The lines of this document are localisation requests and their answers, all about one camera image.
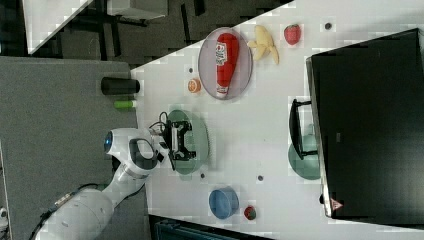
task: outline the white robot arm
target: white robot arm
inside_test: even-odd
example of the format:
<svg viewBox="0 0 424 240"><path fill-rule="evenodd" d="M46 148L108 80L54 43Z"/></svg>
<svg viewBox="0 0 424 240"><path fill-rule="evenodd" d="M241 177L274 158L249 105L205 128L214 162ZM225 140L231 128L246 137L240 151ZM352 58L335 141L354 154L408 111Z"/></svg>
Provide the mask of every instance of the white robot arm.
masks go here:
<svg viewBox="0 0 424 240"><path fill-rule="evenodd" d="M121 128L105 138L105 152L121 165L103 191L84 189L56 202L55 211L38 231L36 240L92 240L111 219L114 208L137 192L167 150L148 130Z"/></svg>

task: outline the blue bowl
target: blue bowl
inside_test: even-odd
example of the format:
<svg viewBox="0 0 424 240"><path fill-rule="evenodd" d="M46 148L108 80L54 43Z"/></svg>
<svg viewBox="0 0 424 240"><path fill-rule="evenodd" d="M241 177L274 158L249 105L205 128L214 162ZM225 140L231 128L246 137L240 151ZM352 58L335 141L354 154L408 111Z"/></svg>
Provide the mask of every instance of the blue bowl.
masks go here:
<svg viewBox="0 0 424 240"><path fill-rule="evenodd" d="M230 188L220 188L209 195L209 207L215 217L226 219L233 215L239 208L236 192Z"/></svg>

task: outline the small red object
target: small red object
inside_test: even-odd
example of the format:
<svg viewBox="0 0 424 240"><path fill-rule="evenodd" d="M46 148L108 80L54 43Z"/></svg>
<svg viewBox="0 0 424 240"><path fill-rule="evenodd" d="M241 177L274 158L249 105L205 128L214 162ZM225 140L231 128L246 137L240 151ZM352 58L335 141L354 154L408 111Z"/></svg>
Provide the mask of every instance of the small red object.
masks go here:
<svg viewBox="0 0 424 240"><path fill-rule="evenodd" d="M300 26L297 24L290 25L284 29L284 37L290 45L295 45L300 40L301 35Z"/></svg>
<svg viewBox="0 0 424 240"><path fill-rule="evenodd" d="M231 33L219 35L216 43L216 94L219 98L224 98L228 93L238 54L239 43L237 37Z"/></svg>
<svg viewBox="0 0 424 240"><path fill-rule="evenodd" d="M253 206L249 205L247 206L247 208L244 210L244 216L248 219L248 220L253 220L256 218L256 210Z"/></svg>

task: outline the plate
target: plate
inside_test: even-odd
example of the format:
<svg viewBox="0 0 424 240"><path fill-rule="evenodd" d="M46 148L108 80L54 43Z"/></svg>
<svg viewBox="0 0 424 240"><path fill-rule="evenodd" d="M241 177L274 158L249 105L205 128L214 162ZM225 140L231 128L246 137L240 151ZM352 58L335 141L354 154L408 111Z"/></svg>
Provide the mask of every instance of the plate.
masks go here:
<svg viewBox="0 0 424 240"><path fill-rule="evenodd" d="M239 40L239 56L230 87L225 98L216 96L216 55L215 47L218 37L223 33L231 33ZM206 92L219 100L229 100L240 96L246 89L252 74L252 53L243 36L232 28L218 28L211 32L203 42L199 53L199 77Z"/></svg>

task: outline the ketchup bottle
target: ketchup bottle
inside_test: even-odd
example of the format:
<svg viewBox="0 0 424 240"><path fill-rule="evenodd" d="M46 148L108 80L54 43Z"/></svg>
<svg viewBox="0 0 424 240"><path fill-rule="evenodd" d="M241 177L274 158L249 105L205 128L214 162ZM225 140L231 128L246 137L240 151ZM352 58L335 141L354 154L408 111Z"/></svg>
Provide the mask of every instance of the ketchup bottle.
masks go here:
<svg viewBox="0 0 424 240"><path fill-rule="evenodd" d="M216 96L225 98L236 68L239 43L236 36L231 33L219 35L216 43Z"/></svg>

